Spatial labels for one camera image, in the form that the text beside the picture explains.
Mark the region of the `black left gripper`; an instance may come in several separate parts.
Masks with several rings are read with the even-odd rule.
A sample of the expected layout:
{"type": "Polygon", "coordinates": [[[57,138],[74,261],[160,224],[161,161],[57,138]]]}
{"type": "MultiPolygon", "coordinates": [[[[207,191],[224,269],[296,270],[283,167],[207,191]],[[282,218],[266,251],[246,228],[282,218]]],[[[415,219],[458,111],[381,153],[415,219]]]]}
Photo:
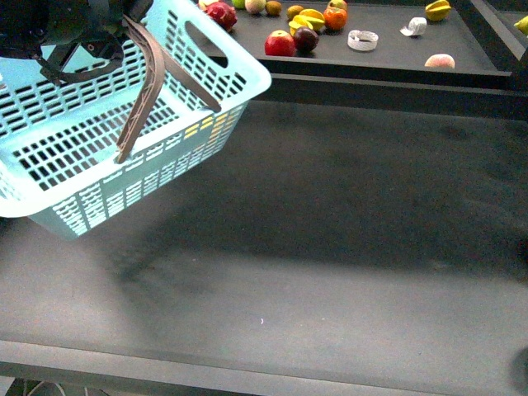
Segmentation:
{"type": "Polygon", "coordinates": [[[84,83],[120,68],[124,59],[125,21],[141,21],[152,1],[49,1],[45,27],[39,31],[42,46],[54,49],[39,56],[40,73],[55,85],[84,83]],[[64,68],[79,47],[107,65],[83,72],[64,68]]]}

